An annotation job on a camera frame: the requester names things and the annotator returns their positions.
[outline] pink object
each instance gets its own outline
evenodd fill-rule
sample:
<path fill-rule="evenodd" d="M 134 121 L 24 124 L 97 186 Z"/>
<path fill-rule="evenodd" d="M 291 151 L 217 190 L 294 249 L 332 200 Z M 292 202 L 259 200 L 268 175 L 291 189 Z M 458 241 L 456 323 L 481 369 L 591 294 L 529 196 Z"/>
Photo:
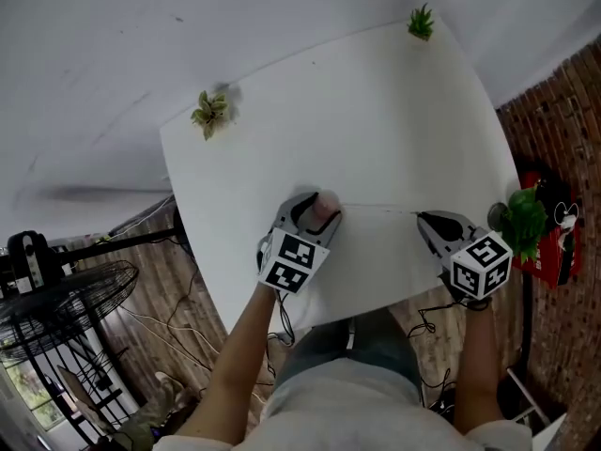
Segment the pink object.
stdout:
<path fill-rule="evenodd" d="M 313 212 L 317 219 L 326 221 L 340 209 L 338 195 L 332 191 L 321 191 L 313 203 Z"/>

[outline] black fan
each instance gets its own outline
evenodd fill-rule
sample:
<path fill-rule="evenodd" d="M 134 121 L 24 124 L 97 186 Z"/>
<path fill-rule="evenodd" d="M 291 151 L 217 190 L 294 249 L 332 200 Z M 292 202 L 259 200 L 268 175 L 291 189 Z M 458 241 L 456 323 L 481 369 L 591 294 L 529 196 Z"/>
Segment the black fan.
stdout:
<path fill-rule="evenodd" d="M 128 298 L 137 278 L 138 270 L 120 260 L 3 300 L 0 358 L 29 359 L 83 333 Z"/>

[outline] plant pot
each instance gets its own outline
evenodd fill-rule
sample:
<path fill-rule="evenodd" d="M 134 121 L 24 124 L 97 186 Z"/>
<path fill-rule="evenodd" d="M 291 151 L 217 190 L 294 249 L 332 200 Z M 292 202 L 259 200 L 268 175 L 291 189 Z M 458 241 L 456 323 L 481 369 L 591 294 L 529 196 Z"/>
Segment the plant pot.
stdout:
<path fill-rule="evenodd" d="M 502 202 L 497 202 L 490 208 L 486 216 L 486 221 L 492 230 L 501 231 L 501 217 L 506 210 L 507 206 Z"/>

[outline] white cable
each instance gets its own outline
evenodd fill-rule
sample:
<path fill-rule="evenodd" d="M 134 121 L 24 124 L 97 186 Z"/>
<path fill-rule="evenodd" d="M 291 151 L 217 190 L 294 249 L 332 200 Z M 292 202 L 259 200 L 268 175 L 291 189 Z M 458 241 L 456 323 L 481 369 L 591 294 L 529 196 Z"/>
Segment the white cable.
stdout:
<path fill-rule="evenodd" d="M 205 365 L 203 365 L 200 361 L 197 361 L 196 359 L 193 359 L 192 357 L 190 357 L 188 354 L 184 354 L 181 350 L 179 350 L 178 348 L 176 348 L 175 346 L 173 346 L 170 342 L 168 342 L 166 339 L 164 339 L 163 337 L 159 336 L 157 333 L 155 333 L 154 331 L 152 331 L 152 329 L 150 329 L 148 326 L 146 326 L 141 320 L 139 320 L 136 316 L 132 315 L 132 318 L 134 318 L 136 320 L 136 322 L 138 322 L 138 324 L 140 324 L 143 328 L 145 328 L 147 331 L 149 331 L 151 334 L 156 335 L 162 342 L 164 342 L 167 346 L 169 346 L 172 350 L 174 350 L 175 352 L 181 354 L 182 356 L 184 356 L 186 359 L 188 359 L 189 361 L 195 363 L 196 365 L 200 365 L 203 369 L 211 372 L 211 370 L 206 367 Z M 254 397 L 256 397 L 262 404 L 265 404 L 265 401 L 261 398 L 261 396 L 259 396 L 257 393 L 251 393 Z"/>
<path fill-rule="evenodd" d="M 150 320 L 154 320 L 157 324 L 160 324 L 161 326 L 165 326 L 171 329 L 175 329 L 176 331 L 192 331 L 193 333 L 199 335 L 203 341 L 205 341 L 207 343 L 207 346 L 209 346 L 213 352 L 216 352 L 217 354 L 219 354 L 219 351 L 216 350 L 213 345 L 208 342 L 208 339 L 205 337 L 204 334 L 202 334 L 200 331 L 198 331 L 197 329 L 194 329 L 192 327 L 177 327 L 177 326 L 172 326 L 171 324 L 167 324 L 166 322 L 162 322 L 158 319 L 153 318 L 152 316 L 145 316 L 144 314 L 136 314 L 133 311 L 130 311 L 130 309 L 127 309 L 123 306 L 119 306 L 121 309 L 123 309 L 125 312 L 131 314 L 132 316 L 136 316 L 138 318 L 144 318 L 144 319 L 150 319 Z"/>
<path fill-rule="evenodd" d="M 139 226 L 141 223 L 143 223 L 144 221 L 150 219 L 150 217 L 152 217 L 154 214 L 156 214 L 159 210 L 161 210 L 163 207 L 165 207 L 165 205 L 167 204 L 167 202 L 169 202 L 169 200 L 171 200 L 171 197 L 173 197 L 173 195 L 169 195 L 165 200 L 162 201 L 162 203 L 154 210 L 152 211 L 149 215 L 147 215 L 146 217 L 143 217 L 140 221 L 138 221 L 136 224 L 134 225 L 130 225 L 127 229 L 125 229 L 123 232 L 119 232 L 118 234 L 115 234 L 114 236 L 111 236 L 109 239 L 106 239 L 105 242 L 108 241 L 112 241 L 115 237 L 119 237 L 122 236 L 123 234 L 127 234 L 128 232 L 130 232 L 134 227 Z"/>

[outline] window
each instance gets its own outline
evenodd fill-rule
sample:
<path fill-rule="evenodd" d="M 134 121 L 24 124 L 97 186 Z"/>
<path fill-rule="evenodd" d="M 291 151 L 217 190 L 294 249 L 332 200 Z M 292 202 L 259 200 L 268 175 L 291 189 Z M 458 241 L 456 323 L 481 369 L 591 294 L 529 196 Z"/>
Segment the window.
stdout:
<path fill-rule="evenodd" d="M 65 419 L 63 413 L 50 398 L 48 391 L 46 391 L 44 384 L 29 361 L 5 363 L 5 367 L 10 380 L 17 388 L 23 401 L 44 429 L 53 428 Z M 63 392 L 60 396 L 67 401 L 73 412 L 77 411 L 75 404 L 67 393 Z"/>

